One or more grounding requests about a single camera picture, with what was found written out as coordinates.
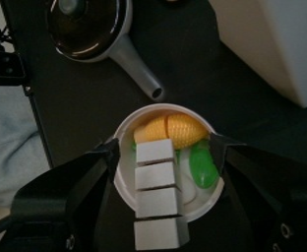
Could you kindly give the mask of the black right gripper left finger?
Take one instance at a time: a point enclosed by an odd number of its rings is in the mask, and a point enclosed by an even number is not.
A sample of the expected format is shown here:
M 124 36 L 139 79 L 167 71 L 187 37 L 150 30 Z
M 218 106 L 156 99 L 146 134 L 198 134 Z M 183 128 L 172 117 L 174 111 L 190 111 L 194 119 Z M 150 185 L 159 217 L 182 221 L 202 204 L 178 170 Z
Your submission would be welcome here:
M 51 169 L 17 192 L 0 220 L 0 252 L 98 252 L 119 161 L 116 139 Z

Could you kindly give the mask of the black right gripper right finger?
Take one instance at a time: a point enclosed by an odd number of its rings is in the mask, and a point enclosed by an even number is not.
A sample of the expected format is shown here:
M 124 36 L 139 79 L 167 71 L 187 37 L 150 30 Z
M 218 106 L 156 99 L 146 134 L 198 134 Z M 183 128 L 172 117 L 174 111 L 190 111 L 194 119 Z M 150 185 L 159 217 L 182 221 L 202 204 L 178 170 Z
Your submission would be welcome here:
M 210 152 L 255 252 L 307 252 L 307 164 L 219 134 Z

